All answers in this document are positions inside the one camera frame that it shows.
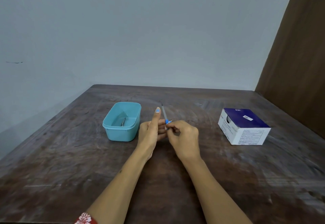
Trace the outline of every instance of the plastic container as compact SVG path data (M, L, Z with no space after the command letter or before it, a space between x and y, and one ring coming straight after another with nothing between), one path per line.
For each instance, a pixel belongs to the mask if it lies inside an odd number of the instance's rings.
M141 105L136 102L117 102L103 120L109 140L129 142L134 139L140 124Z

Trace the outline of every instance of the red and white floral sleeve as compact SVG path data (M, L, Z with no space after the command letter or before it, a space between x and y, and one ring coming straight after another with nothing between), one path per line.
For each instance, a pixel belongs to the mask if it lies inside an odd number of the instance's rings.
M97 221L85 212L79 216L74 224L97 224Z

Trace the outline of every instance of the gray wall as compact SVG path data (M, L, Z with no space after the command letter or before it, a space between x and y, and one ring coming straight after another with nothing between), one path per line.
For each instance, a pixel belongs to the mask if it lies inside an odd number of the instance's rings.
M254 90L287 3L0 0L0 157L95 83Z

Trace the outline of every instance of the white sticker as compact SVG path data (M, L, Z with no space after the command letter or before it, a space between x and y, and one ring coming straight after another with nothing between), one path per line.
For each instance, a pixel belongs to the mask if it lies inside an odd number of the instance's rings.
M248 119L249 121L252 121L253 119L252 118L250 118L250 117L248 117L248 116L246 116L246 115L244 115L243 116L245 119Z

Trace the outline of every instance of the cardboard box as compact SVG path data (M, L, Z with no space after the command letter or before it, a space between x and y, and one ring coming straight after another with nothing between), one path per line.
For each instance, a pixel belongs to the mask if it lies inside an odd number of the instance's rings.
M250 109L224 108L218 125L232 145L262 145L271 130Z

